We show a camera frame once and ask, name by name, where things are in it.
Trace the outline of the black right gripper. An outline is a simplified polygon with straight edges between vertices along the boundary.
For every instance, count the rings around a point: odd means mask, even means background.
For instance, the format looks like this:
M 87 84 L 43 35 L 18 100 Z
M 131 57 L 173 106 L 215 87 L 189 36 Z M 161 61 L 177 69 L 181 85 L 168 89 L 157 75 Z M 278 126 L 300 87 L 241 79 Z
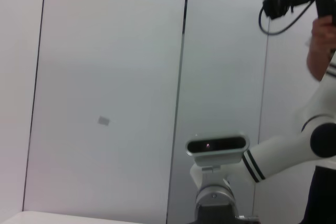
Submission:
M 255 224 L 256 216 L 239 215 L 232 205 L 199 205 L 195 215 L 196 224 Z

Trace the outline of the person's bare hand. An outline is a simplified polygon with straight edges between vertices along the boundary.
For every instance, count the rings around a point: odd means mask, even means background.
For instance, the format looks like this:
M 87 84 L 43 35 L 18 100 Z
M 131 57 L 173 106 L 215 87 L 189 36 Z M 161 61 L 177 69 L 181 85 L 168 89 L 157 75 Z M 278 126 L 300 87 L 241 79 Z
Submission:
M 335 25 L 331 15 L 317 18 L 312 23 L 310 49 L 330 53 L 335 50 Z

